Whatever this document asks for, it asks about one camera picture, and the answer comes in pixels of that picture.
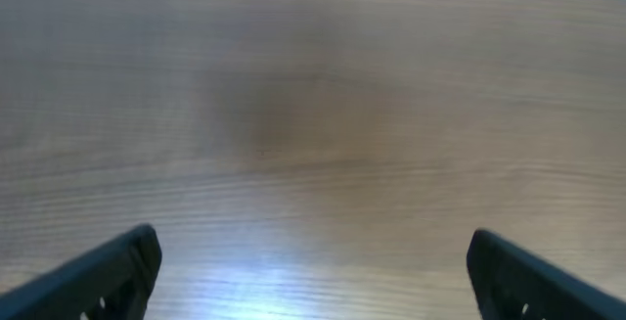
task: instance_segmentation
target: wooden surface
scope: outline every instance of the wooden surface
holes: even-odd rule
[[[139,222],[147,319],[478,319],[489,227],[626,297],[623,0],[0,0],[0,290]]]

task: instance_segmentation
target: wood grain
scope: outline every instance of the wood grain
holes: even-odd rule
[[[139,222],[147,319],[478,319],[489,227],[626,297],[623,0],[0,0],[0,291]]]

